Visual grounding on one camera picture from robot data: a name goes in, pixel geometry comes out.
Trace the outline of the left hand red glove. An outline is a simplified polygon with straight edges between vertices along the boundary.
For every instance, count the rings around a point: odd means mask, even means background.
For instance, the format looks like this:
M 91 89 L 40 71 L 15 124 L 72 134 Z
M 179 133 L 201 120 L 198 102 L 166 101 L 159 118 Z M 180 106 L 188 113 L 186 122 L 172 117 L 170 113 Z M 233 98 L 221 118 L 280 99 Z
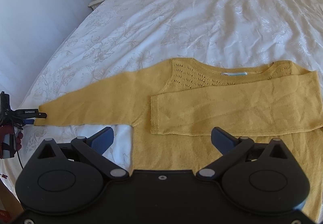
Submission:
M 23 133 L 12 125 L 1 126 L 1 159 L 13 158 L 22 148 Z

